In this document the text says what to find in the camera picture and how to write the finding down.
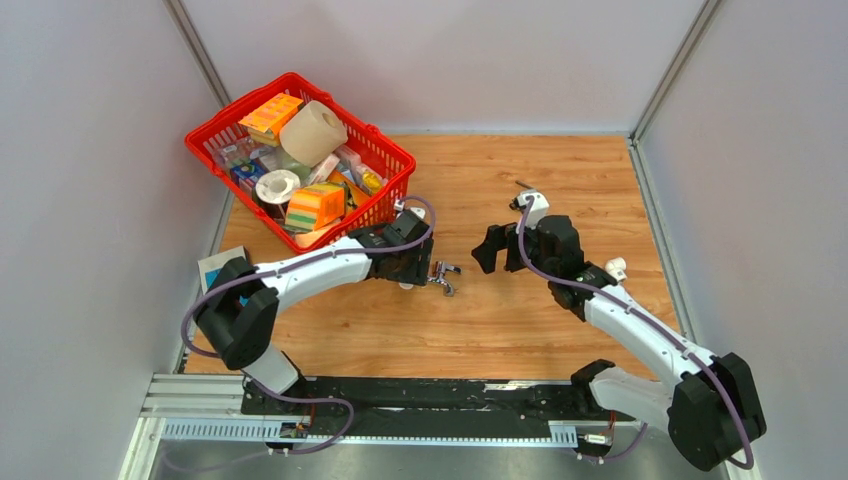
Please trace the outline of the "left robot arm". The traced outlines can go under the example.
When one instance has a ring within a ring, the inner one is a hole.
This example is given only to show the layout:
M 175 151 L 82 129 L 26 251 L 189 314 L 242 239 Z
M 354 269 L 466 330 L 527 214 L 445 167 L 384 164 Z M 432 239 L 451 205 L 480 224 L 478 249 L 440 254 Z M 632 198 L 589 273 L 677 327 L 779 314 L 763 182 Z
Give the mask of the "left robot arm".
M 187 317 L 209 341 L 212 356 L 266 388 L 278 412 L 293 414 L 304 405 L 306 389 L 299 369 L 272 344 L 277 316 L 341 285 L 367 279 L 408 283 L 407 271 L 427 269 L 432 230 L 405 209 L 388 224 L 355 230 L 287 260 L 253 265 L 234 258 Z

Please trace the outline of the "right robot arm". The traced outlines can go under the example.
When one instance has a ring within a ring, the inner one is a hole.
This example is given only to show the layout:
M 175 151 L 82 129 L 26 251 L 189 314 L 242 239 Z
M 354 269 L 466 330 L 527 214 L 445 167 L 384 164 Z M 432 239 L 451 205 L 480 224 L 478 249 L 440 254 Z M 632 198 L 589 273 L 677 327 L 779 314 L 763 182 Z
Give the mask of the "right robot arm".
M 528 268 L 545 278 L 558 305 L 617 340 L 656 376 L 650 381 L 597 360 L 572 377 L 581 382 L 570 392 L 578 415 L 592 419 L 614 410 L 662 428 L 702 471 L 725 461 L 753 469 L 751 444 L 767 426 L 743 358 L 718 356 L 642 309 L 621 280 L 586 260 L 567 216 L 492 225 L 472 256 L 490 274 L 500 251 L 507 254 L 506 271 Z

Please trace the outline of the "red plastic shopping basket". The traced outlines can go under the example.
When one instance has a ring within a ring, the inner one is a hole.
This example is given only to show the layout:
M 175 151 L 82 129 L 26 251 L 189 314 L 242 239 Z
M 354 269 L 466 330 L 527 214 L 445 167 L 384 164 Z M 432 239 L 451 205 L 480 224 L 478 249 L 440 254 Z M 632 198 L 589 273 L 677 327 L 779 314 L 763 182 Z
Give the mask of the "red plastic shopping basket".
M 248 133 L 238 124 L 245 115 L 270 100 L 274 95 L 286 93 L 303 100 L 318 100 L 333 110 L 346 127 L 348 144 L 358 153 L 365 165 L 375 170 L 386 181 L 378 193 L 372 195 L 354 212 L 332 225 L 309 246 L 299 246 L 293 236 L 286 233 L 275 220 L 242 190 L 231 174 L 219 166 L 215 150 L 224 147 Z M 184 139 L 186 148 L 216 176 L 245 207 L 296 254 L 328 245 L 352 230 L 376 223 L 388 222 L 394 217 L 394 205 L 407 195 L 408 181 L 416 169 L 415 158 L 391 140 L 380 129 L 360 120 L 339 104 L 327 91 L 319 88 L 296 72 L 287 72 L 270 83 L 254 89 L 226 105 L 215 116 L 189 132 Z

